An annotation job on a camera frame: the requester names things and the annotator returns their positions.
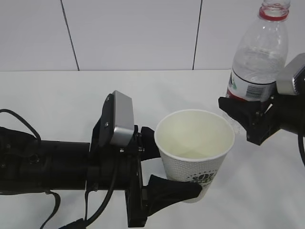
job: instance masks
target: white table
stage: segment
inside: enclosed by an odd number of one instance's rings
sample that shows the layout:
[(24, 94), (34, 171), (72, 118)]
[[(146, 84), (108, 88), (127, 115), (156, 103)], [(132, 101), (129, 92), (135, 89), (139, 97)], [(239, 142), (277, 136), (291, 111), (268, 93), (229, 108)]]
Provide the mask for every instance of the white table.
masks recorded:
[[(228, 70), (155, 72), (0, 72), (0, 107), (23, 116), (45, 140), (89, 142), (108, 93), (119, 90), (133, 99), (135, 122), (155, 128), (167, 114), (186, 108), (218, 114)], [(27, 131), (13, 117), (1, 114), (0, 125)], [(143, 163), (149, 175), (164, 177), (160, 159)], [(60, 191), (61, 207), (47, 224), (57, 229), (84, 216), (83, 191)], [(305, 226), (305, 168), (297, 136), (281, 131), (262, 146), (238, 135), (202, 201), (167, 207), (146, 223), (147, 229), (277, 229)], [(92, 193), (89, 215), (104, 191)], [(38, 229), (54, 200), (45, 194), (0, 197), (3, 229)], [(127, 228), (122, 191), (114, 195), (91, 229)]]

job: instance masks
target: printed design on cup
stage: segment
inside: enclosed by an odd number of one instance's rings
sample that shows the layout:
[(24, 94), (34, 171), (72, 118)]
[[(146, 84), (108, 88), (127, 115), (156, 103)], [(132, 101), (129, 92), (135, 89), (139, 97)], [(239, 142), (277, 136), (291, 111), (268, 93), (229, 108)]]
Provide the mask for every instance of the printed design on cup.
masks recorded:
[(206, 171), (203, 173), (193, 174), (191, 176), (188, 176), (187, 179), (191, 178), (192, 180), (189, 180), (189, 182), (194, 182), (194, 183), (198, 183), (202, 186), (206, 186), (211, 183), (211, 181), (214, 179), (216, 173), (217, 173), (217, 170), (210, 170), (210, 171)]

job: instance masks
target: white paper cup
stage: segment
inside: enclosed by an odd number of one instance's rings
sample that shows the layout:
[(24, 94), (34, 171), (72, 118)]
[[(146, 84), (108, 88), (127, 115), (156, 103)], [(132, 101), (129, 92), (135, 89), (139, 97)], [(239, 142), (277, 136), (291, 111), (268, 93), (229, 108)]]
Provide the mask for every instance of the white paper cup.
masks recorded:
[(230, 124), (219, 115), (203, 110), (182, 110), (166, 116), (154, 133), (168, 179), (196, 182), (204, 197), (235, 134)]

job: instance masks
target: cable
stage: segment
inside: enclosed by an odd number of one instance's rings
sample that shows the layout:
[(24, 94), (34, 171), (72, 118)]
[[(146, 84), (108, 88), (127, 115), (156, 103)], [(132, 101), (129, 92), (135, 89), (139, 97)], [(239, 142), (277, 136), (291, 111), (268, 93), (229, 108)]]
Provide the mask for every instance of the cable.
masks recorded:
[(305, 110), (302, 113), (300, 129), (299, 129), (299, 133), (297, 136), (301, 159), (305, 166), (305, 149), (304, 149), (304, 137), (303, 137), (304, 136), (304, 124), (305, 124), (304, 121), (305, 121)]
[(14, 116), (15, 118), (17, 118), (20, 122), (22, 122), (29, 130), (31, 130), (31, 132), (35, 135), (35, 137), (37, 138), (38, 141), (38, 145), (41, 144), (41, 137), (40, 135), (37, 133), (37, 131), (24, 119), (22, 118), (19, 114), (9, 110), (9, 109), (0, 109), (0, 113), (9, 113), (10, 115)]
[(54, 198), (55, 198), (55, 206), (54, 206), (54, 209), (53, 209), (52, 213), (51, 213), (50, 216), (46, 219), (46, 221), (44, 221), (44, 223), (42, 224), (42, 226), (40, 227), (40, 229), (43, 229), (44, 226), (47, 224), (47, 222), (49, 222), (49, 220), (56, 214), (56, 212), (58, 211), (59, 206), (60, 206), (60, 204), (61, 204), (61, 197), (60, 197), (60, 195), (58, 195), (58, 193), (48, 191), (48, 192), (46, 192), (46, 194), (52, 194), (52, 195), (54, 196)]
[(113, 194), (114, 191), (114, 184), (116, 181), (116, 177), (118, 174), (118, 168), (119, 168), (119, 154), (117, 153), (116, 156), (116, 160), (114, 162), (114, 168), (113, 168), (113, 174), (112, 174), (112, 180), (111, 180), (111, 184), (110, 187), (107, 191), (107, 194), (105, 196), (105, 199), (103, 200), (101, 206), (97, 209), (97, 211), (85, 222), (86, 227), (89, 226), (90, 224), (92, 224), (101, 214), (102, 212), (105, 210), (107, 204), (109, 203), (109, 200)]
[(88, 189), (85, 192), (85, 221), (87, 221), (87, 216), (88, 216), (88, 197), (89, 197), (89, 193), (92, 191), (92, 189)]

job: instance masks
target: water bottle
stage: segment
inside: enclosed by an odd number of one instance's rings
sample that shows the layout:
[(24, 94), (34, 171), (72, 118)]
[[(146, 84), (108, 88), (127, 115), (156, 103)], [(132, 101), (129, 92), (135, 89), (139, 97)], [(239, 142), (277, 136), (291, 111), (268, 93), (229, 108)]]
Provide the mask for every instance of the water bottle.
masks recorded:
[[(234, 56), (226, 96), (244, 101), (268, 100), (275, 91), (275, 79), (284, 68), (288, 53), (285, 20), (290, 0), (264, 0), (258, 19), (240, 41)], [(235, 132), (240, 125), (230, 119)]]

